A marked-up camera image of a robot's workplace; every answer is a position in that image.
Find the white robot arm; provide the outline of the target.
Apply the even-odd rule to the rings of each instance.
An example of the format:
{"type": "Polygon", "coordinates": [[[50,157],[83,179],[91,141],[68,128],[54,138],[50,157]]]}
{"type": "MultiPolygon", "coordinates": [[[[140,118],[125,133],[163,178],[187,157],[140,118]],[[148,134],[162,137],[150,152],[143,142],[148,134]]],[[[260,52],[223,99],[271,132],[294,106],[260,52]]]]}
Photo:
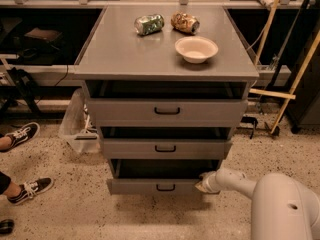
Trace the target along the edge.
{"type": "Polygon", "coordinates": [[[299,181],[269,173],[258,181],[228,168],[203,173],[204,193],[237,191],[251,200],[251,240],[320,240],[320,196],[299,181]]]}

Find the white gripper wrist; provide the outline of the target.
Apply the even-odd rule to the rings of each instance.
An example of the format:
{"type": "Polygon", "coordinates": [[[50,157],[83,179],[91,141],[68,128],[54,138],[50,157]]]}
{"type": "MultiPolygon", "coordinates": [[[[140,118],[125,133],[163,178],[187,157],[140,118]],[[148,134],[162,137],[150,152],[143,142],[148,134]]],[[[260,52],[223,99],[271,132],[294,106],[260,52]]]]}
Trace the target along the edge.
{"type": "Polygon", "coordinates": [[[216,194],[221,191],[221,186],[217,183],[216,172],[206,172],[200,175],[201,181],[195,184],[197,190],[202,193],[216,194]]]}

